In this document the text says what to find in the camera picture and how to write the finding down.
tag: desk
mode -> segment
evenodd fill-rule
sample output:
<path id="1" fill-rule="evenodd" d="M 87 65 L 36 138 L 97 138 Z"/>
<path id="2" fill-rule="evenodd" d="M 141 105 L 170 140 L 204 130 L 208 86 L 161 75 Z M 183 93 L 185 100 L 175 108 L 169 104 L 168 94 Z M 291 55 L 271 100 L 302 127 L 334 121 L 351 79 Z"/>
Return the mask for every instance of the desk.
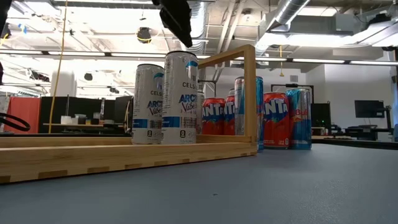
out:
<path id="1" fill-rule="evenodd" d="M 396 223 L 398 151 L 314 144 L 0 185 L 1 223 Z"/>

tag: duct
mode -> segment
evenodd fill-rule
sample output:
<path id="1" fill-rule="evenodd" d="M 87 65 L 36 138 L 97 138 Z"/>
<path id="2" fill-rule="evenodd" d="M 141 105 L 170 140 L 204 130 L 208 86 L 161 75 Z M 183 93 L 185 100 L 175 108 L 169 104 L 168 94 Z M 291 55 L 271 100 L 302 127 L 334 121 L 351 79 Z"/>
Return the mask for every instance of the duct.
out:
<path id="1" fill-rule="evenodd" d="M 189 7 L 191 8 L 191 37 L 192 39 L 203 39 L 205 37 L 205 26 L 206 26 L 206 13 L 207 13 L 207 2 L 189 1 Z M 205 43 L 200 40 L 193 40 L 192 47 L 187 48 L 187 51 L 194 54 L 204 54 Z"/>

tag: wooden tray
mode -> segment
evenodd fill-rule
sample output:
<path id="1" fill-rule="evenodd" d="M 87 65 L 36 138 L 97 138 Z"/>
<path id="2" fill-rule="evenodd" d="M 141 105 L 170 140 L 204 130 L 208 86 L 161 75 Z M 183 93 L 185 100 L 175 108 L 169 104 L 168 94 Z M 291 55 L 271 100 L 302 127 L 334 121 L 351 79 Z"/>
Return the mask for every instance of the wooden tray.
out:
<path id="1" fill-rule="evenodd" d="M 254 47 L 244 45 L 208 57 L 198 68 L 237 57 L 244 57 L 244 136 L 198 135 L 197 143 L 189 145 L 132 145 L 131 138 L 0 138 L 0 183 L 256 155 Z"/>

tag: can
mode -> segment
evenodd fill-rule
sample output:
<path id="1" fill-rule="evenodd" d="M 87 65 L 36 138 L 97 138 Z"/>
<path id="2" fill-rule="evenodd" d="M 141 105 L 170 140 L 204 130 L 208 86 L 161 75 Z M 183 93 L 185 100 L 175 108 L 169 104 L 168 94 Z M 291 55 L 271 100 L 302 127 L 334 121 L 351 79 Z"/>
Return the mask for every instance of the can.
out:
<path id="1" fill-rule="evenodd" d="M 164 69 L 158 65 L 137 67 L 132 112 L 132 143 L 160 144 Z"/>
<path id="2" fill-rule="evenodd" d="M 264 149 L 264 127 L 263 117 L 263 81 L 256 77 L 256 113 L 257 113 L 257 149 Z M 235 79 L 235 134 L 244 135 L 244 77 Z"/>
<path id="3" fill-rule="evenodd" d="M 202 134 L 224 134 L 224 107 L 223 98 L 206 98 L 203 103 Z"/>
<path id="4" fill-rule="evenodd" d="M 226 97 L 224 114 L 225 114 L 224 134 L 235 135 L 235 96 L 234 95 L 229 95 Z"/>
<path id="5" fill-rule="evenodd" d="M 165 59 L 162 144 L 196 143 L 198 59 L 184 51 Z"/>
<path id="6" fill-rule="evenodd" d="M 234 96 L 235 95 L 235 88 L 232 88 L 228 92 L 228 96 Z"/>
<path id="7" fill-rule="evenodd" d="M 198 105 L 197 105 L 197 134 L 201 134 L 203 125 L 201 122 L 203 103 L 205 102 L 205 93 L 198 91 Z"/>
<path id="8" fill-rule="evenodd" d="M 308 89 L 286 91 L 289 100 L 290 148 L 311 149 L 311 94 Z"/>
<path id="9" fill-rule="evenodd" d="M 287 149 L 290 137 L 289 101 L 285 93 L 264 94 L 264 148 Z"/>

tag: can lid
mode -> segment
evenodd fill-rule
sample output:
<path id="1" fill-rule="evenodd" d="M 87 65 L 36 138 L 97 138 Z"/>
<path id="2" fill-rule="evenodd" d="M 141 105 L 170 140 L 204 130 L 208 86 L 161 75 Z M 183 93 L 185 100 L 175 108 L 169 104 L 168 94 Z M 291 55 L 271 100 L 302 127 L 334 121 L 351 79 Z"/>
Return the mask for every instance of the can lid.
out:
<path id="1" fill-rule="evenodd" d="M 154 65 L 154 64 L 151 64 L 151 63 L 139 64 L 137 67 L 144 66 L 144 65 L 156 66 L 156 67 L 159 67 L 159 68 L 161 68 L 161 69 L 164 69 L 164 68 L 163 68 L 162 66 L 160 66 L 160 65 Z"/>
<path id="2" fill-rule="evenodd" d="M 168 56 L 169 54 L 172 54 L 172 53 L 187 53 L 187 54 L 192 54 L 193 56 L 195 56 L 197 58 L 197 55 L 195 55 L 194 53 L 183 51 L 183 50 L 173 50 L 173 51 L 167 53 L 166 56 Z"/>

